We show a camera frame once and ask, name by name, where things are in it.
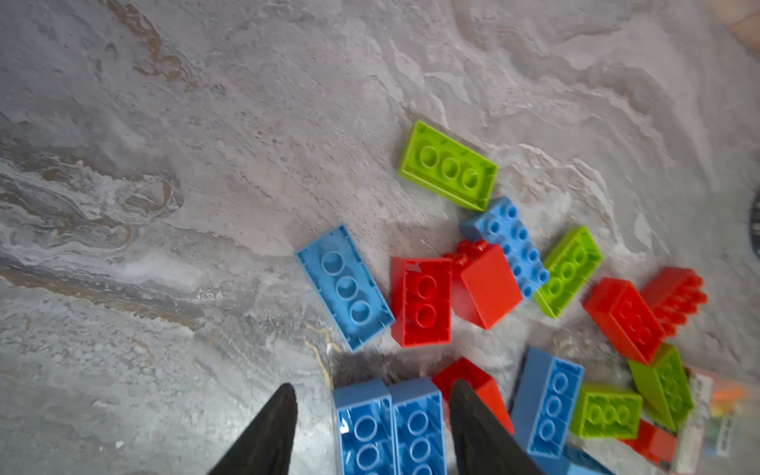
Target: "lime green building block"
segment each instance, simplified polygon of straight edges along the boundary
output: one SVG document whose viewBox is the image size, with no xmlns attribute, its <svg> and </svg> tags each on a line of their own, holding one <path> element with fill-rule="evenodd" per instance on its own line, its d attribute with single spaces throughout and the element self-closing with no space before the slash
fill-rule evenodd
<svg viewBox="0 0 760 475">
<path fill-rule="evenodd" d="M 550 279 L 534 295 L 536 304 L 549 317 L 557 318 L 602 261 L 594 238 L 586 226 L 567 233 L 543 259 Z"/>
<path fill-rule="evenodd" d="M 581 439 L 635 439 L 643 404 L 633 391 L 581 385 L 570 432 Z"/>
<path fill-rule="evenodd" d="M 498 167 L 456 140 L 417 121 L 398 173 L 454 203 L 485 211 Z"/>
<path fill-rule="evenodd" d="M 689 380 L 681 363 L 678 348 L 663 343 L 649 366 L 628 360 L 639 394 L 644 396 L 644 408 L 654 422 L 678 431 L 692 409 Z"/>
</svg>

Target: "blue toy brick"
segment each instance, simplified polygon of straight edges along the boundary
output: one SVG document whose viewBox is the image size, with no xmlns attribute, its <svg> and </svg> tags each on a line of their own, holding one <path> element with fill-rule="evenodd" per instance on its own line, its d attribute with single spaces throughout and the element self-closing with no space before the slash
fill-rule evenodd
<svg viewBox="0 0 760 475">
<path fill-rule="evenodd" d="M 557 459 L 565 447 L 583 366 L 530 347 L 512 405 L 515 440 L 530 456 Z"/>
<path fill-rule="evenodd" d="M 379 379 L 333 391 L 338 475 L 396 475 L 391 393 Z"/>
<path fill-rule="evenodd" d="M 523 302 L 549 282 L 549 272 L 541 262 L 541 254 L 533 247 L 527 228 L 523 226 L 517 207 L 507 197 L 491 200 L 485 213 L 475 214 L 459 224 L 466 239 L 476 242 L 485 239 L 498 244 L 512 268 L 523 294 Z"/>
<path fill-rule="evenodd" d="M 343 224 L 296 256 L 352 352 L 396 321 Z"/>
<path fill-rule="evenodd" d="M 446 475 L 441 391 L 430 378 L 388 386 L 398 475 Z"/>
<path fill-rule="evenodd" d="M 565 446 L 559 459 L 533 457 L 546 475 L 615 475 L 580 448 Z"/>
</svg>

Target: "red toy brick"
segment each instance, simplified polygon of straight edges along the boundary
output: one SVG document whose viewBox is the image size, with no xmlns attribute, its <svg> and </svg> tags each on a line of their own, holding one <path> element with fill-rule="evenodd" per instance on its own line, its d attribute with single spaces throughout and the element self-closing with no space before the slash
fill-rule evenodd
<svg viewBox="0 0 760 475">
<path fill-rule="evenodd" d="M 665 331 L 633 284 L 605 277 L 583 304 L 618 353 L 645 365 L 657 352 Z"/>
<path fill-rule="evenodd" d="M 391 336 L 403 348 L 451 343 L 451 259 L 391 259 Z"/>
<path fill-rule="evenodd" d="M 701 291 L 704 283 L 694 269 L 664 268 L 641 290 L 641 297 L 667 336 L 675 336 L 676 327 L 685 325 L 689 315 L 707 303 L 708 296 Z"/>
<path fill-rule="evenodd" d="M 642 457 L 665 471 L 670 468 L 678 439 L 668 432 L 642 420 L 638 424 L 638 436 L 633 440 L 621 440 Z"/>
<path fill-rule="evenodd" d="M 456 255 L 443 257 L 454 262 L 451 306 L 460 318 L 488 330 L 522 302 L 500 246 L 484 240 L 462 241 Z"/>
<path fill-rule="evenodd" d="M 496 419 L 507 429 L 507 432 L 510 434 L 515 433 L 515 428 L 512 426 L 512 420 L 509 418 L 509 412 L 507 412 L 507 407 L 504 404 L 504 399 L 502 399 L 502 393 L 499 392 L 496 380 L 487 372 L 475 366 L 467 358 L 458 359 L 432 379 L 433 384 L 441 390 L 446 404 L 448 404 L 448 398 L 451 396 L 454 382 L 458 379 L 465 380 L 475 390 L 475 393 L 493 412 Z"/>
</svg>

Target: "black round object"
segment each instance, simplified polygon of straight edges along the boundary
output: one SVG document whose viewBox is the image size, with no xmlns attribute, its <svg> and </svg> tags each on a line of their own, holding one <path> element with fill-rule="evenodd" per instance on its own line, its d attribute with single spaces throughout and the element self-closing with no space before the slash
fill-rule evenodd
<svg viewBox="0 0 760 475">
<path fill-rule="evenodd" d="M 755 196 L 752 209 L 749 211 L 749 241 L 755 255 L 760 258 L 760 193 Z"/>
</svg>

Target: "gray marble countertop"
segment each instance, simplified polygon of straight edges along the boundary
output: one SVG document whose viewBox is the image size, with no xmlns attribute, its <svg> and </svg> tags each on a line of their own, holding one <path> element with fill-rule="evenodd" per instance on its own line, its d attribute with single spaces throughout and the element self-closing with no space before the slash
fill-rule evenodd
<svg viewBox="0 0 760 475">
<path fill-rule="evenodd" d="M 499 166 L 542 253 L 580 223 L 594 280 L 696 269 L 683 359 L 760 380 L 760 62 L 698 2 L 29 0 L 0 38 L 3 473 L 202 474 L 282 382 L 291 474 L 334 473 L 333 385 L 467 356 L 508 397 L 529 343 L 628 384 L 577 300 L 347 352 L 293 251 L 345 223 L 387 295 L 391 256 L 453 249 L 467 212 L 395 172 L 418 118 Z"/>
</svg>

